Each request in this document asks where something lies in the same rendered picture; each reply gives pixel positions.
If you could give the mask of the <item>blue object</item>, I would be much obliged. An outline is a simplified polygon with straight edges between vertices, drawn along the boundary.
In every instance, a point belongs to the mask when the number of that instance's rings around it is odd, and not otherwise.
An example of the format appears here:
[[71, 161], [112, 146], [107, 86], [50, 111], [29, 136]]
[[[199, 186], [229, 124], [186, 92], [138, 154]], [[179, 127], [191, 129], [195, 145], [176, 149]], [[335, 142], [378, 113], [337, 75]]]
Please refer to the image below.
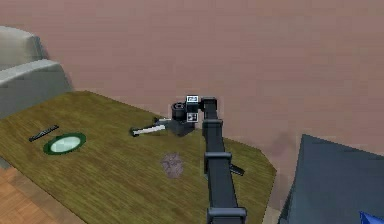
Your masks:
[[360, 212], [361, 224], [384, 224], [384, 219], [370, 215], [366, 212]]

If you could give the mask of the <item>grey sofa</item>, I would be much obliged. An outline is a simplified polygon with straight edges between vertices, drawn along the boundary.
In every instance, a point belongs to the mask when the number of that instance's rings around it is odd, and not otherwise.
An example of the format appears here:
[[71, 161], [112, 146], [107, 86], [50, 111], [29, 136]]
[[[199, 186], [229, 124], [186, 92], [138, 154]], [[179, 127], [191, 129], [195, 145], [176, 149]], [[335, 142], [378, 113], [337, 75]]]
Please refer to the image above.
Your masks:
[[0, 26], [0, 119], [72, 90], [37, 35]]

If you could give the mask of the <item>green rimmed plate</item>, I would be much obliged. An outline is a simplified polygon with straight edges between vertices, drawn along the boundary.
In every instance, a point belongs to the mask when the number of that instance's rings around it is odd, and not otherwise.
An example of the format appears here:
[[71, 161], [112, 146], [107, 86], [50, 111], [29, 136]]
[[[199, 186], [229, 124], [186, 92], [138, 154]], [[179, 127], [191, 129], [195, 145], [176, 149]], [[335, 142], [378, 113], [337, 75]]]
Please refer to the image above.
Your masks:
[[86, 143], [83, 133], [66, 133], [49, 140], [43, 147], [47, 155], [63, 155], [78, 150]]

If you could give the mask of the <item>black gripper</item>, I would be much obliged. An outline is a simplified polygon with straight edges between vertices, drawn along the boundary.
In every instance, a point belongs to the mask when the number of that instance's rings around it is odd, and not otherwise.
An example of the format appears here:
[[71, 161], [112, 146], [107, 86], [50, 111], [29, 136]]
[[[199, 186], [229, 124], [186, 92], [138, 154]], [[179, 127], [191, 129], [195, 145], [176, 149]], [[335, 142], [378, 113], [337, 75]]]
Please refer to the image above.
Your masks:
[[[195, 124], [187, 121], [186, 106], [182, 102], [176, 102], [171, 106], [172, 118], [153, 118], [153, 122], [168, 122], [167, 128], [176, 136], [183, 137], [195, 130]], [[129, 133], [133, 137], [142, 134], [165, 130], [164, 125], [154, 125], [144, 128], [131, 128]]]

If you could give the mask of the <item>grey crumpled object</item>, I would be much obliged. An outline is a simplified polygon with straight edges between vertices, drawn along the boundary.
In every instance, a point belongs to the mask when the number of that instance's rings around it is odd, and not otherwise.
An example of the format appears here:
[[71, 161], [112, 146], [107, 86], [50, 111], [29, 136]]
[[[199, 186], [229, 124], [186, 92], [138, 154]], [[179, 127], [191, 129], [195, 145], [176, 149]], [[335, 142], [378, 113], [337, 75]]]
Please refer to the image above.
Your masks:
[[161, 160], [162, 168], [168, 178], [179, 178], [184, 171], [183, 160], [178, 153], [169, 153]]

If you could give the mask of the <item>small black remote control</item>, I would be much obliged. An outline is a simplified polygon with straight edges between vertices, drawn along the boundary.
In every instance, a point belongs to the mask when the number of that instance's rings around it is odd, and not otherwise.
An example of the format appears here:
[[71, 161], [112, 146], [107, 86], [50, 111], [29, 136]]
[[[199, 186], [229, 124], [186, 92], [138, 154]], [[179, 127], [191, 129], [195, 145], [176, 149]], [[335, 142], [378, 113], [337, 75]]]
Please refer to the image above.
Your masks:
[[240, 175], [240, 176], [243, 176], [245, 173], [245, 171], [242, 168], [240, 168], [234, 164], [230, 165], [230, 171], [237, 174], [237, 175]]

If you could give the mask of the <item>olive wooden table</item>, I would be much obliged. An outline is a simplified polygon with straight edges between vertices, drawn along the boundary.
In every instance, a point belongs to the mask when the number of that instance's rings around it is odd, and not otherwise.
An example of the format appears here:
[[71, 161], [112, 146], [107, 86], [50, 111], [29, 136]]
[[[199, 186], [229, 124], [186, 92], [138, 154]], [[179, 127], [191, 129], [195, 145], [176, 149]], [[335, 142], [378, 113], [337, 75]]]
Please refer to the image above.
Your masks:
[[[204, 138], [199, 131], [130, 136], [152, 118], [92, 92], [66, 93], [0, 119], [0, 156], [87, 224], [205, 224]], [[29, 142], [53, 125], [59, 128]], [[78, 150], [43, 152], [52, 138], [76, 132], [87, 138]], [[169, 153], [183, 160], [179, 178], [162, 168]]]

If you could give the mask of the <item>dark blue grey furniture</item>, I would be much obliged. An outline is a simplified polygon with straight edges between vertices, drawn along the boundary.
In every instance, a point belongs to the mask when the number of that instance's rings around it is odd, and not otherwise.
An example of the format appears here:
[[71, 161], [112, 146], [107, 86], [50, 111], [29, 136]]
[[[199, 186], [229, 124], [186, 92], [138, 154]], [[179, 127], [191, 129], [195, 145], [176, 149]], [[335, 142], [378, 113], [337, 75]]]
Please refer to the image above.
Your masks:
[[384, 156], [304, 135], [277, 224], [361, 224], [360, 212], [384, 219]]

